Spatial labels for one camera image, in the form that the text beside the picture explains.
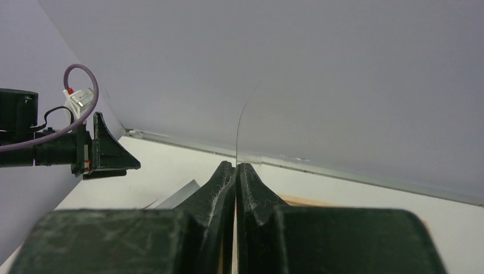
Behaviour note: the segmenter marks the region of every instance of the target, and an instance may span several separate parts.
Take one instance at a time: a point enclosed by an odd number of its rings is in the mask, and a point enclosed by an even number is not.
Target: black cylinder
[[[0,131],[0,146],[13,144],[9,141],[11,133]],[[28,167],[34,164],[34,147],[0,152],[0,167]]]
[[[36,92],[0,88],[0,130],[27,131],[37,125],[38,105]]]
[[[35,137],[40,138],[44,134],[36,133]],[[54,140],[35,146],[35,165],[73,164],[76,162],[76,153],[75,133],[64,134]]]

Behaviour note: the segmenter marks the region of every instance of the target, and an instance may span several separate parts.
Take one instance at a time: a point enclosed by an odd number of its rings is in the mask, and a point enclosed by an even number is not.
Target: purple cable
[[[92,73],[92,71],[90,71],[89,68],[87,68],[86,66],[81,65],[81,64],[72,64],[72,65],[68,66],[67,69],[66,69],[66,72],[64,72],[64,88],[65,89],[69,88],[69,83],[68,83],[69,73],[71,73],[71,71],[75,68],[81,69],[81,70],[85,71],[87,73],[87,75],[89,75],[89,78],[91,78],[91,81],[92,81],[92,87],[94,88],[94,99],[92,100],[91,106],[86,110],[86,112],[77,121],[75,121],[74,123],[70,124],[69,126],[67,126],[66,128],[64,128],[62,130],[59,130],[55,133],[46,135],[46,136],[41,137],[39,139],[29,140],[29,141],[17,143],[17,144],[9,144],[8,146],[0,146],[0,152],[18,150],[18,149],[21,149],[21,148],[30,147],[30,146],[34,146],[36,144],[41,144],[41,143],[45,143],[45,142],[54,140],[55,138],[57,138],[61,135],[64,135],[64,134],[68,133],[69,131],[77,128],[89,117],[89,115],[94,111],[94,108],[98,104],[98,99],[99,99],[98,81],[96,80],[96,77],[94,77],[94,74]]]

